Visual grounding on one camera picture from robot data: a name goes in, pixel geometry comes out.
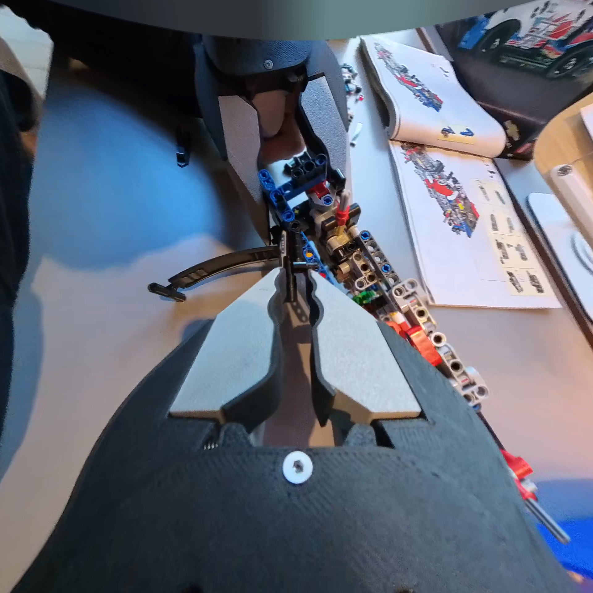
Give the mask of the small black brick part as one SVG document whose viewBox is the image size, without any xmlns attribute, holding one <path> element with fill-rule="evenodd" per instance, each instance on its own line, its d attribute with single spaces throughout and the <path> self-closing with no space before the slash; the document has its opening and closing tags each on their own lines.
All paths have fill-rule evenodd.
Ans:
<svg viewBox="0 0 593 593">
<path fill-rule="evenodd" d="M 321 261 L 300 231 L 283 230 L 279 240 L 280 263 L 286 275 L 286 303 L 297 301 L 297 274 L 318 271 Z"/>
</svg>

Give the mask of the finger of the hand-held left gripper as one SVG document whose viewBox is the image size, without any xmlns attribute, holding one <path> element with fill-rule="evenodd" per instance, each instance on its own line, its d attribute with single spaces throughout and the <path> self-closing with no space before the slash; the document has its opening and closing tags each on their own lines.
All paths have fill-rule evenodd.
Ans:
<svg viewBox="0 0 593 593">
<path fill-rule="evenodd" d="M 269 210 L 258 177 L 259 115 L 250 102 L 237 95 L 220 96 L 218 103 L 229 175 L 257 235 L 269 245 Z"/>
<path fill-rule="evenodd" d="M 322 144 L 319 148 L 307 141 L 307 146 L 316 154 L 324 152 L 327 155 L 329 168 L 342 172 L 346 178 L 345 188 L 352 192 L 349 136 L 324 76 L 308 82 L 301 93 L 300 105 L 315 142 Z"/>
</svg>

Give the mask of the toy brick car chassis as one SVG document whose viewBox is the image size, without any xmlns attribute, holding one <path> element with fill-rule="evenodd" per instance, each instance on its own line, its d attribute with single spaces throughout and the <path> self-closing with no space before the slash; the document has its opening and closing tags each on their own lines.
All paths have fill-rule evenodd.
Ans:
<svg viewBox="0 0 593 593">
<path fill-rule="evenodd" d="M 271 243 L 279 246 L 283 230 L 302 232 L 321 261 L 317 272 L 394 329 L 485 421 L 481 408 L 488 389 L 482 377 L 463 365 L 438 331 L 418 282 L 400 280 L 372 234 L 355 225 L 360 208 L 347 195 L 341 171 L 327 173 L 325 155 L 304 153 L 285 165 L 284 173 L 290 179 L 278 186 L 267 169 L 258 172 L 271 217 Z"/>
</svg>

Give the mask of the pile of loose toy bricks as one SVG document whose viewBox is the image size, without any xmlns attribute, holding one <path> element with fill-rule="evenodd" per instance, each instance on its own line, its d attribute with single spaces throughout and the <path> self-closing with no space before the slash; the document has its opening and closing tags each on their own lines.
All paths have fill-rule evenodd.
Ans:
<svg viewBox="0 0 593 593">
<path fill-rule="evenodd" d="M 359 73 L 355 67 L 348 63 L 340 65 L 347 100 L 356 103 L 362 102 L 365 98 L 362 86 L 359 81 Z"/>
</svg>

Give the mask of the open instruction booklet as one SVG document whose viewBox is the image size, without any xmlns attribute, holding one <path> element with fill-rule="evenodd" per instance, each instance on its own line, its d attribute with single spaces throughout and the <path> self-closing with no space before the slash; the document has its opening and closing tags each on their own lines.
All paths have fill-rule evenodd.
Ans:
<svg viewBox="0 0 593 593">
<path fill-rule="evenodd" d="M 386 134 L 429 302 L 440 307 L 559 309 L 494 158 L 502 126 L 434 53 L 368 35 L 367 76 Z"/>
</svg>

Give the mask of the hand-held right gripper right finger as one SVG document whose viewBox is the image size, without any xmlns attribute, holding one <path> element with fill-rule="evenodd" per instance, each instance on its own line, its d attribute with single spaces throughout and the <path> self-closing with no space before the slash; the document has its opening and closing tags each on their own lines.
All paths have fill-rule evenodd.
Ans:
<svg viewBox="0 0 593 593">
<path fill-rule="evenodd" d="M 420 404 L 378 322 L 316 271 L 309 271 L 314 408 L 321 424 L 414 419 Z"/>
</svg>

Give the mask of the black curved toy panel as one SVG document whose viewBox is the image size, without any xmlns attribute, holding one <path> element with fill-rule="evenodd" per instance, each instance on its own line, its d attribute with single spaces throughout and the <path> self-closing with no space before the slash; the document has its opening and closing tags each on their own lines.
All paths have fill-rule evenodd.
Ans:
<svg viewBox="0 0 593 593">
<path fill-rule="evenodd" d="M 235 251 L 189 267 L 169 278 L 169 283 L 166 286 L 152 282 L 148 285 L 147 290 L 168 300 L 184 302 L 186 295 L 183 291 L 214 276 L 256 263 L 282 263 L 282 260 L 283 255 L 280 247 L 274 245 Z"/>
</svg>

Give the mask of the black toy set box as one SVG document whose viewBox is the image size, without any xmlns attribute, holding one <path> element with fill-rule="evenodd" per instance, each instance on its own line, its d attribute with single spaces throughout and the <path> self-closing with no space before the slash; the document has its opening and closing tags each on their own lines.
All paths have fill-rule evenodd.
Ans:
<svg viewBox="0 0 593 593">
<path fill-rule="evenodd" d="M 546 125 L 592 93 L 592 1 L 532 1 L 436 25 L 463 87 L 529 161 Z"/>
</svg>

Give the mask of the blue storage bin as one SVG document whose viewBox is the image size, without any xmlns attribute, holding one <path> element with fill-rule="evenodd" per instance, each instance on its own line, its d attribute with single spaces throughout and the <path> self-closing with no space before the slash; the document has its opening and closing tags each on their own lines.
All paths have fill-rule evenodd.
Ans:
<svg viewBox="0 0 593 593">
<path fill-rule="evenodd" d="M 576 518 L 559 522 L 570 537 L 567 545 L 560 543 L 542 524 L 537 524 L 542 537 L 562 566 L 592 580 L 592 518 Z"/>
</svg>

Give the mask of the white flat stand base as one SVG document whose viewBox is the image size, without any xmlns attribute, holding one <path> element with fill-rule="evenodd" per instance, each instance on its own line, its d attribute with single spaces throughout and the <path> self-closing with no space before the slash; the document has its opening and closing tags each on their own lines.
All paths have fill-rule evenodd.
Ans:
<svg viewBox="0 0 593 593">
<path fill-rule="evenodd" d="M 591 248 L 553 194 L 531 193 L 526 203 L 585 319 L 592 322 Z"/>
</svg>

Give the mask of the person's dark clothed body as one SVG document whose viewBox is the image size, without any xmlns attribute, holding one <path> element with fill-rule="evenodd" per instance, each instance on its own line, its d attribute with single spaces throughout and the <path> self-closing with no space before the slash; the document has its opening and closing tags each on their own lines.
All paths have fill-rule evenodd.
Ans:
<svg viewBox="0 0 593 593">
<path fill-rule="evenodd" d="M 23 78 L 1 70 L 1 427 L 10 395 L 14 308 L 28 264 L 28 196 L 33 156 L 23 135 L 39 121 L 35 94 Z"/>
</svg>

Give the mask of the person's left hand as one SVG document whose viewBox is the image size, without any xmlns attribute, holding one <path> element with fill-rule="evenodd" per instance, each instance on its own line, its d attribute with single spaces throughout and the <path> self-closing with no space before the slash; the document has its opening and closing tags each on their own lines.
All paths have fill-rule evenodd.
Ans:
<svg viewBox="0 0 593 593">
<path fill-rule="evenodd" d="M 306 144 L 295 118 L 299 91 L 258 93 L 253 98 L 259 117 L 260 150 L 257 164 L 265 168 L 274 162 L 290 160 L 305 151 Z"/>
</svg>

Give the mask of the person's left forearm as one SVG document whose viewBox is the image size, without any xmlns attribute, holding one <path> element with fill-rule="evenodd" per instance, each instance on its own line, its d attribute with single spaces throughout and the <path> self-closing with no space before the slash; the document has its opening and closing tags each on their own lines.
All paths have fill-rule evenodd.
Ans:
<svg viewBox="0 0 593 593">
<path fill-rule="evenodd" d="M 196 33 L 126 21 L 67 24 L 55 45 L 92 69 L 133 84 L 185 116 L 202 118 L 196 91 Z"/>
</svg>

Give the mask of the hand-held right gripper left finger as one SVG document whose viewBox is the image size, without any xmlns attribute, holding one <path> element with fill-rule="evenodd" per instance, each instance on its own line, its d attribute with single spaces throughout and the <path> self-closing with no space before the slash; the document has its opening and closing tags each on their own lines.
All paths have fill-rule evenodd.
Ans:
<svg viewBox="0 0 593 593">
<path fill-rule="evenodd" d="M 280 401 L 284 300 L 285 269 L 275 268 L 215 317 L 169 408 L 172 418 L 253 432 L 271 417 Z"/>
</svg>

